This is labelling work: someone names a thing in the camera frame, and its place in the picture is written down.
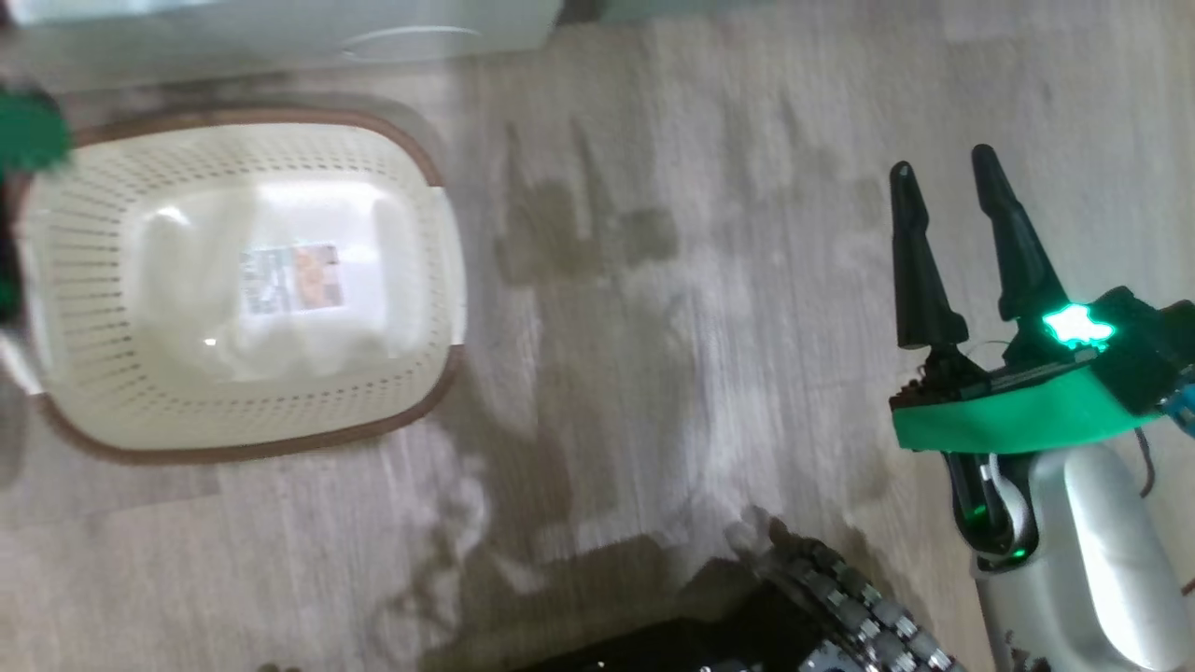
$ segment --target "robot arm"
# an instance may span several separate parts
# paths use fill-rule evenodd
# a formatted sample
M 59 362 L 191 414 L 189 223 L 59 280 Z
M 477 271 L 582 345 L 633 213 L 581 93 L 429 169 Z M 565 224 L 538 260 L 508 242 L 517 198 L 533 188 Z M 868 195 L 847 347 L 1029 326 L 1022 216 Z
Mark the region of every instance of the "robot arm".
M 1195 306 L 1154 310 L 1124 287 L 1072 304 L 995 153 L 981 145 L 972 160 L 1000 317 L 1018 334 L 997 371 L 958 353 L 966 323 L 929 252 L 915 177 L 897 164 L 897 340 L 930 348 L 923 379 L 891 399 L 897 438 L 946 462 L 1001 672 L 1178 670 L 1195 655 L 1191 628 L 1138 490 L 1110 450 L 1067 446 L 1163 411 L 1191 433 Z

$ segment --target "basket rim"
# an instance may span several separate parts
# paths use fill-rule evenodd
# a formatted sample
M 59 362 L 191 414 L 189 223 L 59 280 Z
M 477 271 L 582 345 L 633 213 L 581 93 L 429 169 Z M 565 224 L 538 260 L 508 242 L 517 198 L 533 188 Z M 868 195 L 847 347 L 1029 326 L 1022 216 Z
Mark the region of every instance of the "basket rim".
M 406 132 L 380 117 L 350 110 L 324 110 L 304 108 L 239 108 L 220 109 L 198 112 L 173 112 L 122 121 L 105 126 L 81 129 L 73 135 L 74 147 L 88 147 L 105 142 L 128 140 L 177 130 L 214 128 L 220 126 L 257 126 L 257 124 L 324 124 L 347 126 L 372 130 L 403 148 L 423 173 L 428 187 L 442 188 L 443 177 L 428 152 Z M 32 187 L 32 179 L 26 176 L 10 178 L 10 226 L 17 238 L 23 237 L 23 220 L 26 195 Z M 355 424 L 262 444 L 221 446 L 212 448 L 163 448 L 130 450 L 104 444 L 84 433 L 62 413 L 48 392 L 32 397 L 35 408 L 47 420 L 50 428 L 66 442 L 99 459 L 120 464 L 170 465 L 170 464 L 216 464 L 245 462 L 290 453 L 330 448 L 363 439 L 372 439 L 405 427 L 431 411 L 451 387 L 460 361 L 464 358 L 464 344 L 453 343 L 448 348 L 448 358 L 440 378 L 431 390 L 418 403 L 399 413 L 364 424 Z
M 440 169 L 415 138 L 381 117 L 353 110 L 228 108 L 198 112 L 167 112 L 76 130 L 72 135 L 72 147 L 78 149 L 92 145 L 196 128 L 289 123 L 348 126 L 372 130 L 402 147 L 423 173 L 428 187 L 443 188 L 445 185 Z M 8 225 L 13 228 L 14 234 L 20 236 L 22 222 L 25 219 L 25 197 L 33 185 L 33 178 L 26 175 L 6 176 L 5 183 L 4 188 L 8 196 Z
M 247 462 L 252 459 L 264 459 L 293 453 L 333 448 L 343 444 L 373 439 L 388 434 L 396 429 L 406 427 L 431 413 L 431 409 L 443 399 L 452 387 L 452 381 L 456 371 L 461 366 L 465 356 L 465 346 L 455 343 L 448 348 L 448 359 L 440 372 L 440 378 L 435 385 L 413 407 L 381 420 L 374 420 L 364 424 L 354 424 L 331 432 L 295 436 L 294 439 L 282 439 L 278 441 L 266 441 L 264 444 L 246 444 L 235 446 L 220 446 L 214 448 L 159 448 L 159 450 L 130 450 L 121 448 L 98 441 L 79 429 L 59 409 L 49 393 L 42 392 L 32 397 L 35 408 L 45 419 L 50 429 L 72 446 L 106 462 L 133 465 L 173 465 L 173 464 L 219 464 L 229 462 Z

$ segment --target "green object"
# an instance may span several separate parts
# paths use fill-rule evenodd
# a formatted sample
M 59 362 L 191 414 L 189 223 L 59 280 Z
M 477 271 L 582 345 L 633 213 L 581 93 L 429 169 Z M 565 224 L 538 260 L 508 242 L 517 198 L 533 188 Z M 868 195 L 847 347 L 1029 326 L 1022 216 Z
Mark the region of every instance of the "green object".
M 53 104 L 36 96 L 0 92 L 0 178 L 6 172 L 51 169 L 71 152 L 71 130 Z
M 1095 346 L 1103 350 L 1108 340 L 1116 334 L 1116 328 L 1111 324 L 1091 319 L 1091 308 L 1083 304 L 1071 304 L 1043 316 L 1042 322 L 1059 343 L 1072 350 L 1079 346 Z
M 601 6 L 603 22 L 633 22 L 668 14 L 723 12 L 774 0 L 606 0 Z
M 1160 417 L 1130 415 L 1090 367 L 1034 387 L 893 411 L 911 451 L 1016 454 L 1103 441 Z

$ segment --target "white cabinet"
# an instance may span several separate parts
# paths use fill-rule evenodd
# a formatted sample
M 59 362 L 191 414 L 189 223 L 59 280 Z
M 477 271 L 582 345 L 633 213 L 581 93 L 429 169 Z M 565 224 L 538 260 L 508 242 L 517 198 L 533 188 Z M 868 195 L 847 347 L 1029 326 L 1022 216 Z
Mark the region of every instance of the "white cabinet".
M 63 0 L 19 0 L 37 16 Z M 2 56 L 53 91 L 534 49 L 563 0 L 105 1 L 106 16 L 42 22 Z M 152 6 L 148 14 L 122 5 Z

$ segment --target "green band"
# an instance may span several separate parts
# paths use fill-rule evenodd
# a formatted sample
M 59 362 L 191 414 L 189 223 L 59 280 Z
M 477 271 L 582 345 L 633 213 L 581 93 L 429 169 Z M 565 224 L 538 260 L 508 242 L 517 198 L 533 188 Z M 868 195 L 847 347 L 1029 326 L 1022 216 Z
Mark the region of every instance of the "green band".
M 902 448 L 944 453 L 1028 453 L 1093 444 L 1160 417 L 1124 410 L 1090 368 L 969 402 L 893 411 Z

